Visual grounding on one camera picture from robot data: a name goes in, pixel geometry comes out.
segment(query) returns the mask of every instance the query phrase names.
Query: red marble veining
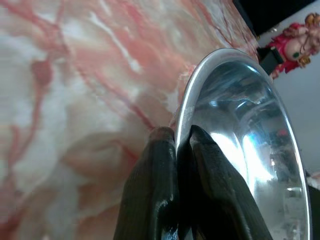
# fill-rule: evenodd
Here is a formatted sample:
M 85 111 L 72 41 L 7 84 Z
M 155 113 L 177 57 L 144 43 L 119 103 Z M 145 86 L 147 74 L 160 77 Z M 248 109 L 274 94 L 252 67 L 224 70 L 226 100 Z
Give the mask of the red marble veining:
M 0 236 L 111 239 L 149 132 L 196 64 L 256 58 L 231 0 L 0 0 Z

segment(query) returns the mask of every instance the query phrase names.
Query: metal bowl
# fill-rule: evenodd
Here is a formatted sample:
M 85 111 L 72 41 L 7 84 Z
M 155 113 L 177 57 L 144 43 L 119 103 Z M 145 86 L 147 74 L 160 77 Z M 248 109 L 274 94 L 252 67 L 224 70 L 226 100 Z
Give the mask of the metal bowl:
M 202 60 L 178 115 L 178 157 L 191 125 L 206 130 L 245 179 L 273 239 L 311 239 L 306 177 L 295 136 L 259 64 L 235 49 L 220 49 Z

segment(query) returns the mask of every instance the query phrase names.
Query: red figurine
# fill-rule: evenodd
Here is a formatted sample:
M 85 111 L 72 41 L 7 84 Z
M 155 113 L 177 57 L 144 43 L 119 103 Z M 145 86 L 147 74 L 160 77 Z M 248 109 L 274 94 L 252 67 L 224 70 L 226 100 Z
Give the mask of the red figurine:
M 267 47 L 276 47 L 284 63 L 272 72 L 275 79 L 285 70 L 305 68 L 310 63 L 310 56 L 320 51 L 320 15 L 311 13 L 305 18 L 305 24 L 292 23 L 282 34 L 272 39 Z

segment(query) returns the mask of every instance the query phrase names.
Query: statue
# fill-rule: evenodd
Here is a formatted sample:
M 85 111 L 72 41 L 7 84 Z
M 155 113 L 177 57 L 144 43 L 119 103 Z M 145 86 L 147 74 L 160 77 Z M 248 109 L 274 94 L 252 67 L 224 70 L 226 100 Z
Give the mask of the statue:
M 284 60 L 272 72 L 274 79 L 283 71 L 287 74 L 297 67 L 305 68 L 310 56 L 320 51 L 320 15 L 309 14 L 305 24 L 292 23 L 266 47 L 276 47 Z

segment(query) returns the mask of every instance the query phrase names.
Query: marble countertop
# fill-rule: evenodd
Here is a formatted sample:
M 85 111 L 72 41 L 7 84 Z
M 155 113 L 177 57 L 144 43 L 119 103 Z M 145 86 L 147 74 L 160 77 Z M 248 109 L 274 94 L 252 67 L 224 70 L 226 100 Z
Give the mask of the marble countertop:
M 258 46 L 232 0 L 0 0 L 0 16 L 3 240 L 111 239 L 195 66 Z

